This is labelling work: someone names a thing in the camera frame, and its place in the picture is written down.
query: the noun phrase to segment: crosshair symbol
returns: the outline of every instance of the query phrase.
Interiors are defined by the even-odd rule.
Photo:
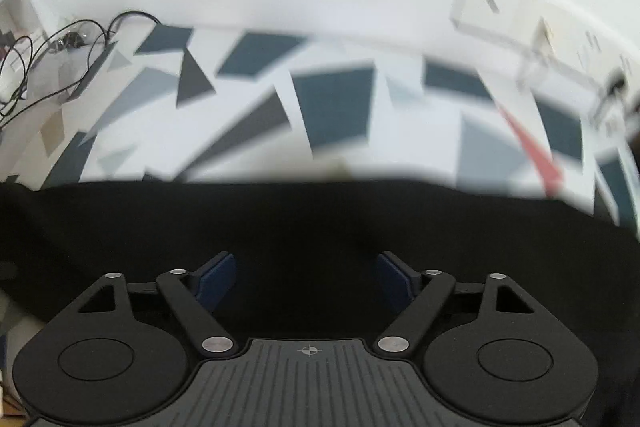
[[[299,349],[299,351],[302,351],[306,356],[311,357],[312,355],[316,355],[318,351],[322,351],[322,349],[318,349],[317,347],[309,344],[308,346]]]

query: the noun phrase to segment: metal rivet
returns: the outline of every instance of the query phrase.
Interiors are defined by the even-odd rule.
[[[234,347],[234,341],[226,337],[209,337],[202,341],[202,347],[212,353],[224,353]]]
[[[390,353],[399,353],[409,347],[409,341],[402,337],[382,337],[378,341],[378,347]]]

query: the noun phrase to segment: ribbed gray surface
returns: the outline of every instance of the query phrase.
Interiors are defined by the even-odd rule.
[[[52,425],[38,420],[33,427]],[[204,363],[175,402],[130,425],[481,426],[432,398],[409,363],[380,360],[360,341],[261,340],[242,357]]]

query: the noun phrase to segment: black cloth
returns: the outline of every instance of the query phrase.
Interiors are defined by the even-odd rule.
[[[400,180],[1,184],[0,227],[18,267],[2,289],[45,320],[105,272],[145,282],[231,251],[238,281],[215,316],[240,341],[372,341],[394,318],[373,274],[384,250],[463,282],[508,273],[594,352],[585,425],[640,425],[640,245],[560,201]]]

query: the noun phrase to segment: red triangle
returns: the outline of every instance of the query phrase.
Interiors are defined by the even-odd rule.
[[[542,178],[547,197],[558,194],[562,186],[562,171],[555,165],[551,157],[540,147],[538,142],[513,118],[503,107],[498,107],[504,119],[509,123],[511,129],[516,134],[522,148],[536,166],[538,174]]]

